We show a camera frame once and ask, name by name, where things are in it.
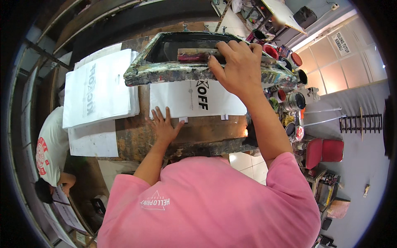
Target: power outlet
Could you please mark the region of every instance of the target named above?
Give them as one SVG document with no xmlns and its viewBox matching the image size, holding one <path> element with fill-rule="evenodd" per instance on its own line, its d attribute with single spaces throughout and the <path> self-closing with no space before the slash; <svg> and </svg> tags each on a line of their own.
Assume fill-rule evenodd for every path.
<svg viewBox="0 0 397 248">
<path fill-rule="evenodd" d="M 337 8 L 339 8 L 339 4 L 334 3 L 331 7 L 331 10 L 336 10 Z"/>
</svg>

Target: cardboard box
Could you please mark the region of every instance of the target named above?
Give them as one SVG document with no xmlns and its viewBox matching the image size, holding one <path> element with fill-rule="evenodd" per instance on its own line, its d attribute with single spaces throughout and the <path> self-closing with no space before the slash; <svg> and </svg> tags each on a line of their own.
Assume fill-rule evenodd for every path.
<svg viewBox="0 0 397 248">
<path fill-rule="evenodd" d="M 91 236 L 88 236 L 86 234 L 80 233 L 76 230 L 72 232 L 73 240 L 76 242 L 76 244 L 81 245 L 83 247 L 86 246 L 91 240 Z M 92 241 L 92 243 L 88 246 L 89 248 L 96 248 L 96 242 Z"/>
</svg>

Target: hand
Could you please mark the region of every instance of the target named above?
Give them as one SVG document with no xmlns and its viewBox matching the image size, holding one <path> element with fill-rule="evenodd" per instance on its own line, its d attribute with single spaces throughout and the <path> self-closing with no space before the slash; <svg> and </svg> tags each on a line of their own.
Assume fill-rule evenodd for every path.
<svg viewBox="0 0 397 248">
<path fill-rule="evenodd" d="M 62 191 L 65 193 L 65 195 L 67 197 L 69 197 L 69 190 L 70 190 L 70 188 L 68 188 L 68 187 L 65 187 L 65 186 L 62 187 Z"/>
<path fill-rule="evenodd" d="M 253 94 L 263 95 L 260 71 L 262 46 L 231 40 L 228 44 L 218 42 L 216 47 L 226 59 L 225 69 L 213 55 L 208 60 L 208 67 L 223 87 L 243 102 L 252 99 Z"/>
<path fill-rule="evenodd" d="M 176 128 L 174 129 L 171 126 L 171 115 L 170 108 L 166 107 L 166 120 L 164 121 L 164 117 L 161 114 L 160 108 L 156 106 L 157 114 L 154 110 L 152 110 L 152 114 L 154 120 L 150 120 L 146 117 L 146 122 L 152 127 L 154 133 L 156 134 L 156 143 L 160 142 L 163 145 L 168 146 L 171 141 L 173 141 L 179 133 L 179 130 L 185 123 L 185 121 L 181 121 L 178 123 Z"/>
</svg>

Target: ink-stained table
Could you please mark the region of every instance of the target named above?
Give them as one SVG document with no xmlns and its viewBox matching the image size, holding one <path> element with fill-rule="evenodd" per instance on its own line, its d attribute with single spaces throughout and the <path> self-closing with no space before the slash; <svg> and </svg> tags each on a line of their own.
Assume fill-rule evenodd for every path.
<svg viewBox="0 0 397 248">
<path fill-rule="evenodd" d="M 122 42 L 121 49 L 131 48 L 142 51 L 154 35 Z M 101 160 L 142 161 L 155 142 L 152 129 L 145 122 L 149 116 L 150 85 L 138 86 L 140 113 L 137 116 L 116 120 L 116 138 L 119 157 L 98 158 Z M 176 126 L 178 119 L 172 119 Z M 216 156 L 255 149 L 243 144 L 247 127 L 246 116 L 229 116 L 221 120 L 219 116 L 189 117 L 188 123 L 180 130 L 177 138 L 169 145 L 165 158 L 181 159 L 190 156 Z"/>
</svg>

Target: white t-shirt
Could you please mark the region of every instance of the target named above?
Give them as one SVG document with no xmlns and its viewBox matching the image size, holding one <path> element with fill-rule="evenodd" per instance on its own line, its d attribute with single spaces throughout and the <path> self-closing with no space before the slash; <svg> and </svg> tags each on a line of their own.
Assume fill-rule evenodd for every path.
<svg viewBox="0 0 397 248">
<path fill-rule="evenodd" d="M 57 187 L 69 150 L 67 130 L 62 129 L 63 113 L 64 108 L 58 107 L 49 114 L 41 127 L 36 148 L 40 177 L 53 187 Z"/>
</svg>

